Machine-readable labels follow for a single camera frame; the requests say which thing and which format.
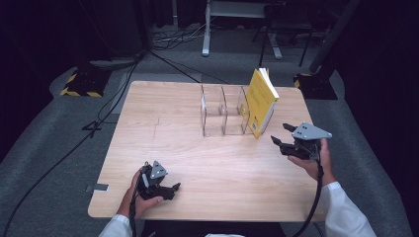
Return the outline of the white metal desk frame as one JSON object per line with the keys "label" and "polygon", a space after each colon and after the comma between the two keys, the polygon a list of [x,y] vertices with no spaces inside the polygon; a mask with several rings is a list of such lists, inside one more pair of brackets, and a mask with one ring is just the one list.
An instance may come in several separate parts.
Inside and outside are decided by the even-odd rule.
{"label": "white metal desk frame", "polygon": [[212,17],[264,18],[265,3],[207,0],[202,56],[210,55],[210,21]]}

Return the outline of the black chair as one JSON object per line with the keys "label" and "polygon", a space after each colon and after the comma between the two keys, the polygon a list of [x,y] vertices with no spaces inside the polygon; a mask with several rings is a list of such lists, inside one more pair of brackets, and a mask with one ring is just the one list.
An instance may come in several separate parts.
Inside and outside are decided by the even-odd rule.
{"label": "black chair", "polygon": [[275,40],[276,34],[289,35],[291,36],[290,41],[295,40],[297,36],[307,35],[299,61],[299,66],[302,66],[314,32],[313,24],[308,16],[307,5],[300,0],[272,0],[264,6],[263,13],[263,24],[253,38],[255,40],[259,33],[263,34],[259,66],[262,66],[267,42]]}

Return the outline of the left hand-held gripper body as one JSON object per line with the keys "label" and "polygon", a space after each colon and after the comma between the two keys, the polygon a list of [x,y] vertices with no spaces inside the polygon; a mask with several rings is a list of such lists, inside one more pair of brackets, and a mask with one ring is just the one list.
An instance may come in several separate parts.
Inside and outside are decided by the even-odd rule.
{"label": "left hand-held gripper body", "polygon": [[160,183],[164,180],[166,175],[166,169],[158,161],[154,161],[152,165],[146,162],[141,168],[137,180],[136,188],[138,194],[143,199],[155,197],[167,199],[167,188],[160,186]]}

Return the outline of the person's left hand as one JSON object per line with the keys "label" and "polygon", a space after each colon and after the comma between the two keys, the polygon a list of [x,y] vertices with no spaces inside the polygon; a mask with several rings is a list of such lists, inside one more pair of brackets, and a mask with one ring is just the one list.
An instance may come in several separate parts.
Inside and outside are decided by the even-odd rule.
{"label": "person's left hand", "polygon": [[120,204],[120,207],[117,211],[117,214],[123,215],[125,217],[129,217],[130,213],[130,204],[131,201],[135,200],[135,219],[139,219],[147,210],[151,207],[156,206],[157,204],[161,203],[164,198],[163,197],[154,197],[151,199],[144,200],[142,197],[135,197],[134,191],[136,188],[136,182],[140,175],[140,170],[138,170],[131,180],[130,187],[126,190],[126,193],[123,197],[123,200]]}

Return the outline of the grey tape strip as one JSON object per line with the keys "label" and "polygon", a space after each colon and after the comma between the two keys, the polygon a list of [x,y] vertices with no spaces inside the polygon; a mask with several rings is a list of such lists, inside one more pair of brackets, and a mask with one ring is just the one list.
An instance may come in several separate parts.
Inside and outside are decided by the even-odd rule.
{"label": "grey tape strip", "polygon": [[94,185],[87,185],[85,187],[85,192],[86,193],[93,193],[94,191],[99,191],[99,192],[106,192],[108,190],[109,186],[106,184],[94,184]]}

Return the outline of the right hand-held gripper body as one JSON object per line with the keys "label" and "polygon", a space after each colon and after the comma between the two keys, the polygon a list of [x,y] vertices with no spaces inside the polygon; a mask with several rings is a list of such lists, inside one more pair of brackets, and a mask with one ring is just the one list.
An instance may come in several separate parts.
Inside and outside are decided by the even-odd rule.
{"label": "right hand-held gripper body", "polygon": [[302,159],[317,160],[321,149],[322,138],[331,138],[332,133],[308,122],[303,122],[293,132],[294,145],[306,152]]}

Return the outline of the yellow black striped stand base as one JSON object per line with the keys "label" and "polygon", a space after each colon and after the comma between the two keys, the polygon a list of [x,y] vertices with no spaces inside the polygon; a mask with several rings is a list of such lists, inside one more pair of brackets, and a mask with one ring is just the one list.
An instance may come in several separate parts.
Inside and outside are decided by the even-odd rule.
{"label": "yellow black striped stand base", "polygon": [[112,72],[91,68],[88,71],[75,70],[68,78],[61,96],[94,97],[104,96]]}
{"label": "yellow black striped stand base", "polygon": [[298,73],[293,77],[293,84],[307,100],[337,100],[330,82],[320,79],[317,74]]}

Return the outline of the yellow book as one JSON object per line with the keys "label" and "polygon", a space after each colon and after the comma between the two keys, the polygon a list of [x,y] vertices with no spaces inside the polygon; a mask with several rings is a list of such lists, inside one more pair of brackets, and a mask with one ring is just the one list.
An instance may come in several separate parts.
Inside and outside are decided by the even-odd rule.
{"label": "yellow book", "polygon": [[266,130],[280,98],[274,88],[267,68],[255,69],[246,91],[249,106],[248,126],[255,137]]}

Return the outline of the grey slanted metal pole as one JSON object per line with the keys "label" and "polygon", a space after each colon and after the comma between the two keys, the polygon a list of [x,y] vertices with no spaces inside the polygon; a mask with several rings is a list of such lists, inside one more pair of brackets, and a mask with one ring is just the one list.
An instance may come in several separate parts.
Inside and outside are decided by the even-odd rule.
{"label": "grey slanted metal pole", "polygon": [[349,3],[343,8],[343,12],[338,16],[336,24],[330,34],[326,37],[325,42],[310,64],[309,70],[311,72],[315,73],[322,68],[327,54],[330,52],[333,44],[345,29],[360,2],[361,0],[349,0]]}

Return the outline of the clear acrylic divided organizer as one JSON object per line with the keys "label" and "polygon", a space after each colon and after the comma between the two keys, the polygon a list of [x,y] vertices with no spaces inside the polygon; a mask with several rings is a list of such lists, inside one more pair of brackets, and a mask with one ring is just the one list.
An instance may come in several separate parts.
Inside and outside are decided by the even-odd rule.
{"label": "clear acrylic divided organizer", "polygon": [[250,110],[243,86],[207,84],[201,86],[203,136],[243,135]]}

